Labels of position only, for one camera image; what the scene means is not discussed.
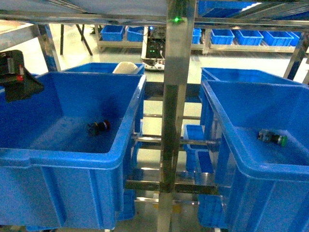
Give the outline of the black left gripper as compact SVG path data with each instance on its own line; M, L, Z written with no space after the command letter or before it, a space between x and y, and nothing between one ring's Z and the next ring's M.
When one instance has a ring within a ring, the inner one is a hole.
M0 84L4 85L7 102L29 99L44 91L43 83L24 70L24 56L20 50L0 53Z

